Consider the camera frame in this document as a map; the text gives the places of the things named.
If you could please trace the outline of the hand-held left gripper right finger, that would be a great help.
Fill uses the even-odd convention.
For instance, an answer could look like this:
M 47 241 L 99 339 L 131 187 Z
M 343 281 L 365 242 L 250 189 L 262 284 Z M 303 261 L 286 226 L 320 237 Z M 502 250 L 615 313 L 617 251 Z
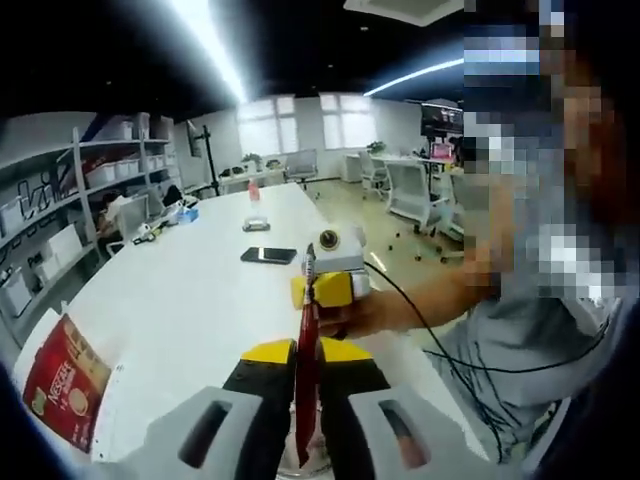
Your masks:
M 323 337 L 320 426 L 336 479 L 490 479 L 459 424 L 411 387 L 392 386 L 372 355 Z

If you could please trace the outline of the person's right hand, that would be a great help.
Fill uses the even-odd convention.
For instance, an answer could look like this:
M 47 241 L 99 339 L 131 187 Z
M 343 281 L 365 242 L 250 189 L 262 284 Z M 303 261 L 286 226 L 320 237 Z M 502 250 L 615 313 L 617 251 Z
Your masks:
M 403 300 L 394 292 L 374 291 L 342 307 L 319 309 L 319 333 L 334 339 L 361 338 L 385 330 L 398 330 Z

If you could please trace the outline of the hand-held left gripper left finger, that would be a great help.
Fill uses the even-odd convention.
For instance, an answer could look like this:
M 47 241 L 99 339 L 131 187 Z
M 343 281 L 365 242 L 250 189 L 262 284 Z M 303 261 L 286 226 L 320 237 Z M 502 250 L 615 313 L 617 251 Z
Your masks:
M 274 479 L 291 426 L 296 343 L 259 344 L 222 387 L 154 420 L 140 448 L 87 467 L 87 479 Z

